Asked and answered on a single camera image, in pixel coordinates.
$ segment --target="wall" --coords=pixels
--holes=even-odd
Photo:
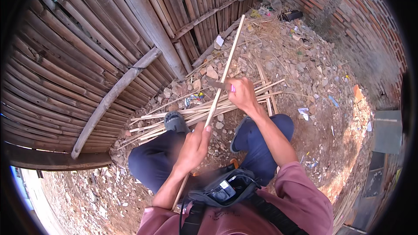
[[[406,70],[400,32],[383,0],[282,0],[304,12],[305,22],[336,44],[334,60],[346,60],[377,109],[400,106]]]

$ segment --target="wire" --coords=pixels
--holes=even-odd
[[[181,232],[181,217],[183,215],[184,202],[185,202],[185,197],[183,198],[183,202],[181,203],[181,208],[180,208],[179,235]]]

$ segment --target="leg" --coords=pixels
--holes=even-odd
[[[184,139],[185,133],[170,130],[135,147],[128,157],[130,172],[156,193],[170,175],[177,158],[176,148],[183,145]]]
[[[292,119],[284,114],[277,114],[270,119],[280,129],[288,141],[291,140],[294,130]],[[237,150],[248,151],[240,167],[254,172],[259,184],[267,186],[274,177],[277,164],[264,141],[261,132],[253,121],[243,123],[234,141]]]

